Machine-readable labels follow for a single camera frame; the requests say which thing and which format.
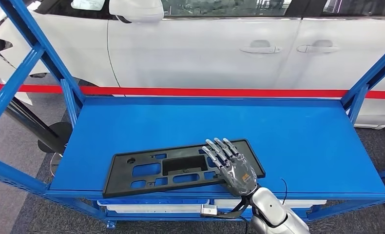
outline gray floor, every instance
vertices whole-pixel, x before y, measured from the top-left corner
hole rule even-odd
[[[53,78],[30,78],[25,83],[55,84]],[[59,122],[65,112],[63,96],[29,94],[30,109],[46,124]],[[38,149],[37,138],[6,115],[0,117],[0,160],[36,176],[45,154]],[[11,232],[27,193],[0,183],[0,234]]]
[[[30,83],[48,83],[32,79]],[[61,95],[30,94],[31,109],[47,124],[65,118]],[[378,171],[385,169],[385,129],[357,129]],[[50,154],[39,151],[36,138],[12,119],[0,118],[0,160],[49,181]],[[313,234],[385,234],[385,205],[309,223]],[[244,233],[243,222],[120,222],[116,230],[93,218],[0,183],[0,234],[70,233]]]

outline blue shelf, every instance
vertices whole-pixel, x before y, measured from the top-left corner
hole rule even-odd
[[[339,100],[87,97],[47,194],[101,199],[112,156],[246,138],[282,197],[372,199],[385,186]],[[226,198],[220,185],[137,197]]]

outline bolt hole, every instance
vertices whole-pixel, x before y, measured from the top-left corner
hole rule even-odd
[[[135,162],[135,158],[130,158],[130,159],[128,159],[128,161],[127,161],[127,163],[128,164],[133,164]]]

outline red stripe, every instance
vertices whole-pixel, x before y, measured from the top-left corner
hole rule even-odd
[[[80,86],[84,94],[96,95],[159,95],[159,96],[207,96],[207,97],[307,97],[339,98],[347,90],[306,89],[181,89],[181,88],[120,88]],[[58,85],[22,85],[19,92],[61,94]],[[369,91],[367,98],[385,99],[385,91]]]

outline robotic arm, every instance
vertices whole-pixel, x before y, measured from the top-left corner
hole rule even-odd
[[[228,189],[241,202],[229,213],[217,211],[217,206],[202,205],[201,216],[214,218],[238,218],[252,206],[251,224],[260,234],[310,234],[308,226],[290,208],[284,206],[267,188],[257,183],[257,175],[246,158],[226,138],[211,140],[202,149],[212,159],[227,182]]]

